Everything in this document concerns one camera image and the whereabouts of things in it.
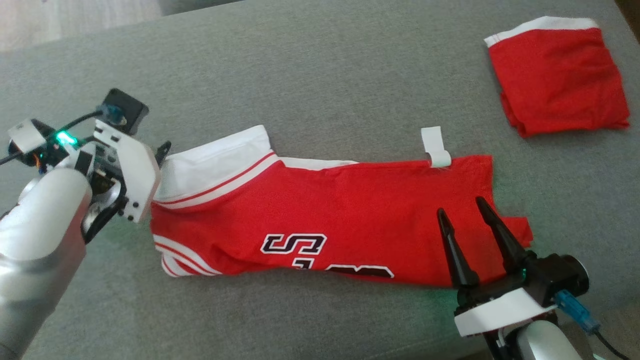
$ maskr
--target folded red cloth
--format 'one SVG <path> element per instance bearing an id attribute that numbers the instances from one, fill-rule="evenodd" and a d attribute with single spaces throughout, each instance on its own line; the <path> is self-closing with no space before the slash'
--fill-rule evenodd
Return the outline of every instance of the folded red cloth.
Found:
<path id="1" fill-rule="evenodd" d="M 593 20 L 545 16 L 484 41 L 520 136 L 629 126 L 620 72 Z"/>

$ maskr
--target white clothing tag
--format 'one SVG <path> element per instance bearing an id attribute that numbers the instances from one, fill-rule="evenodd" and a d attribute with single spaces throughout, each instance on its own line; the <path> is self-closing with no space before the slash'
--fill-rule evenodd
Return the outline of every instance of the white clothing tag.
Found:
<path id="1" fill-rule="evenodd" d="M 448 167 L 451 165 L 451 155 L 444 149 L 440 126 L 423 127 L 420 129 L 424 152 L 431 156 L 431 167 Z"/>

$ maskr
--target blue cable connector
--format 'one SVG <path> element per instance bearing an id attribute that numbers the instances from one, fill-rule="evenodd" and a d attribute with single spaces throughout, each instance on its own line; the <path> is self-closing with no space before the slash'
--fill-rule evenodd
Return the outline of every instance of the blue cable connector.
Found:
<path id="1" fill-rule="evenodd" d="M 600 330 L 600 323 L 591 317 L 591 313 L 569 291 L 560 290 L 555 296 L 556 305 L 582 327 L 587 335 Z"/>

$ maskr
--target light wood floor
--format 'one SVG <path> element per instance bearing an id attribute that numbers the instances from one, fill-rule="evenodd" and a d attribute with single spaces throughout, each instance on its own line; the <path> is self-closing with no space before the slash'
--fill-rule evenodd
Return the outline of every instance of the light wood floor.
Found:
<path id="1" fill-rule="evenodd" d="M 158 0 L 0 0 L 0 51 L 161 17 Z"/>

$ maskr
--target red jersey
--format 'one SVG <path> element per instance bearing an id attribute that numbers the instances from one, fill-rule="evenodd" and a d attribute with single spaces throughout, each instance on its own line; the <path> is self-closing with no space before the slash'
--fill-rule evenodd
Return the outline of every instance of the red jersey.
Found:
<path id="1" fill-rule="evenodd" d="M 504 274 L 475 198 L 493 204 L 492 159 L 353 163 L 279 158 L 262 126 L 167 157 L 151 229 L 172 276 L 278 267 L 450 286 L 436 211 L 481 280 Z M 503 218 L 522 245 L 525 218 Z"/>

